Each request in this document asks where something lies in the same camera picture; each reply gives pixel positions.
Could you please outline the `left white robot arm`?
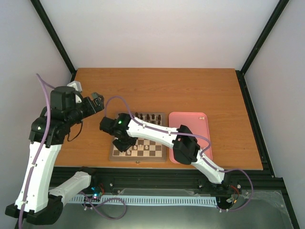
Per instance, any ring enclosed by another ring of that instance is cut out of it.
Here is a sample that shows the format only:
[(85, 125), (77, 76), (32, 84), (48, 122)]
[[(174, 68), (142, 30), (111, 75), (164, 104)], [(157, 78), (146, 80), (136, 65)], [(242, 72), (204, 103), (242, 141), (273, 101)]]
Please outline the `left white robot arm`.
[(30, 155), (22, 188), (16, 201), (5, 209), (7, 216), (18, 220), (18, 229), (24, 221), (33, 225), (54, 224), (75, 195), (84, 189), (94, 192), (99, 186), (93, 169), (82, 167), (57, 188), (49, 189), (55, 160), (71, 127), (102, 111), (104, 97), (98, 93), (82, 97), (64, 86), (45, 93), (45, 100), (46, 107), (31, 125)]

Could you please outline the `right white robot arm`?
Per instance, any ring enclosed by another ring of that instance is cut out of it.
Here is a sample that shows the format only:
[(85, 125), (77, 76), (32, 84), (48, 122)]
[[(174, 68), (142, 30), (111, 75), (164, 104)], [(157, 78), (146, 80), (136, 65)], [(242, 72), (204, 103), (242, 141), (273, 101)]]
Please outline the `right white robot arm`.
[(210, 140), (193, 134), (185, 125), (178, 128), (164, 127), (121, 113), (110, 127), (110, 135), (116, 138), (114, 145), (121, 151), (134, 145), (138, 138), (160, 143), (173, 150), (177, 162), (192, 165), (211, 183), (224, 182), (224, 169), (205, 154), (211, 147)]

